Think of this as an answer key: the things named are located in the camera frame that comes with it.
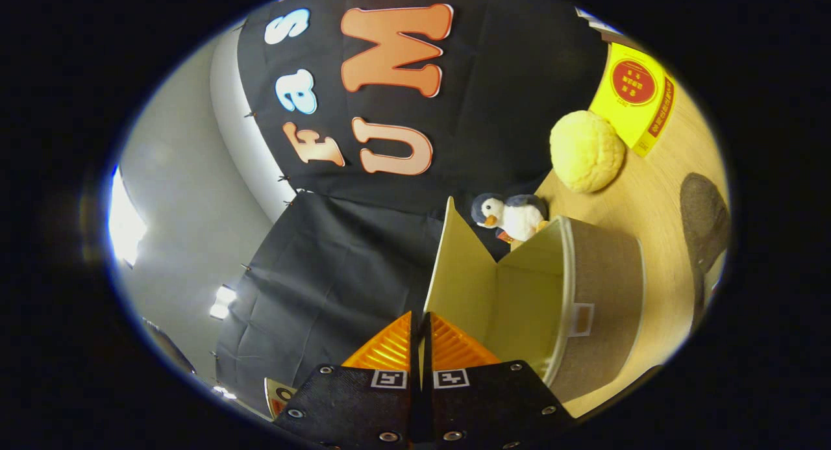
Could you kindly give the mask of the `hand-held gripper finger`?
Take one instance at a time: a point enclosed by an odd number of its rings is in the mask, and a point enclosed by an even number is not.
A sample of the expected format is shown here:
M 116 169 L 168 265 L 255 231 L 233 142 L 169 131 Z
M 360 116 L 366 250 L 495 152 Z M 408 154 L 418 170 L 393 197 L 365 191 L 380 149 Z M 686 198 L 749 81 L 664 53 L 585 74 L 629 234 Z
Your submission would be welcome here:
M 423 327 L 422 435 L 436 449 L 551 449 L 575 419 L 522 359 L 501 360 L 429 313 Z
M 274 425 L 317 449 L 410 449 L 419 385 L 413 313 L 407 312 L 341 364 L 318 364 Z

